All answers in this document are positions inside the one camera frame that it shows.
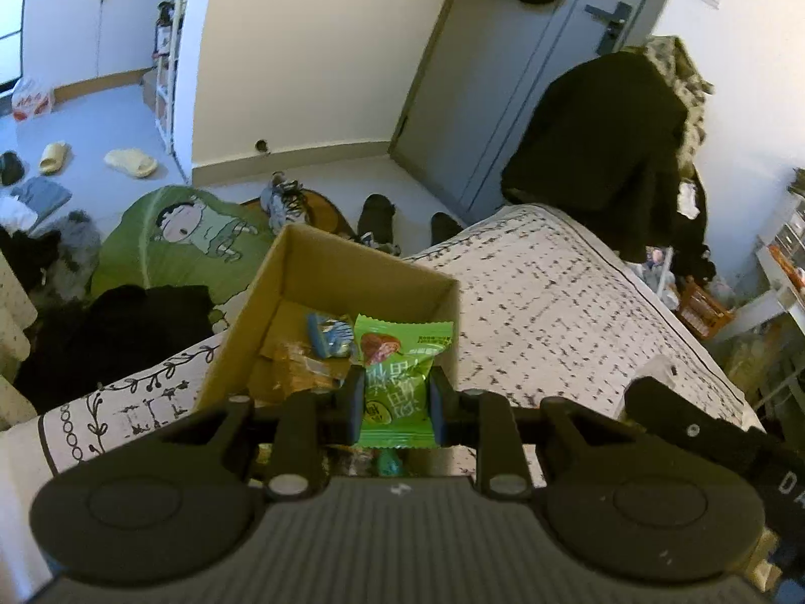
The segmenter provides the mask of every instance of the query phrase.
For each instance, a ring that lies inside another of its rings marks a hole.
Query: white door
[[[643,1],[561,0],[533,7],[456,0],[393,156],[448,205],[470,219],[486,217],[502,204],[500,173],[542,92],[599,51],[619,49]],[[602,16],[619,5],[624,23],[610,27]],[[602,46],[608,28],[609,47]]]
[[[154,65],[154,25],[166,0],[103,0],[98,76]]]
[[[101,0],[25,0],[23,76],[53,88],[98,76]]]

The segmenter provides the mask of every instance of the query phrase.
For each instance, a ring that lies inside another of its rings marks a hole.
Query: baseboard
[[[242,181],[248,177],[262,177],[277,171],[315,166],[321,163],[366,159],[387,154],[388,140],[372,140],[364,143],[330,144],[321,147],[293,149],[272,155],[255,155],[210,163],[193,168],[193,186],[213,186],[218,183]]]
[[[107,88],[117,88],[119,86],[132,86],[139,84],[142,76],[151,70],[144,68],[143,70],[130,70],[129,72],[121,72],[118,74],[108,74],[106,77],[98,77],[94,80],[86,80],[78,82],[77,84],[67,84],[67,86],[59,86],[55,88],[53,95],[55,102],[66,102],[73,100],[83,95],[90,93],[97,93],[105,91]]]
[[[465,224],[472,224],[478,220],[470,213],[469,209],[460,203],[458,199],[450,195],[448,191],[440,187],[438,184],[433,183],[432,180],[416,167],[416,164],[406,158],[397,147],[393,147],[390,152],[391,159],[400,166],[405,172],[421,183],[438,201],[450,209],[450,211],[457,215]]]

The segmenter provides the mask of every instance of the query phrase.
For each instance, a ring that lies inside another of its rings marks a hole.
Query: bed
[[[657,296],[558,211],[506,208],[410,260],[462,282],[459,389],[498,391],[524,407],[560,395],[613,415],[635,373],[663,355],[686,399],[743,428],[759,426],[741,391]],[[225,334],[0,435],[0,601],[28,597],[49,578],[27,527],[39,487],[188,414]],[[446,470],[472,474],[473,463],[460,448]]]

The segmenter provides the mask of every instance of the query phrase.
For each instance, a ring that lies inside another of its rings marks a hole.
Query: wall
[[[186,120],[177,133],[183,166],[188,151],[194,167],[254,155],[261,138],[273,153],[390,140],[443,3],[207,0],[202,16],[191,0],[176,94],[177,123],[193,112],[192,150]]]
[[[188,0],[182,26],[179,69],[173,105],[173,151],[184,174],[192,172],[193,118],[201,56],[201,32],[209,0]]]
[[[805,0],[668,0],[655,34],[684,39],[715,84],[696,159],[707,243],[727,280],[754,264],[760,227],[805,167]]]

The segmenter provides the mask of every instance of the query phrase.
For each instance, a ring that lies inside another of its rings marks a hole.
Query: cardboard box
[[[389,322],[453,322],[450,348],[436,359],[450,382],[458,375],[459,290],[455,279],[377,250],[289,224],[271,246],[247,303],[228,331],[198,407],[248,388],[255,399],[282,400],[272,357],[278,343],[307,343],[307,315],[358,314]],[[349,359],[331,362],[346,375]]]

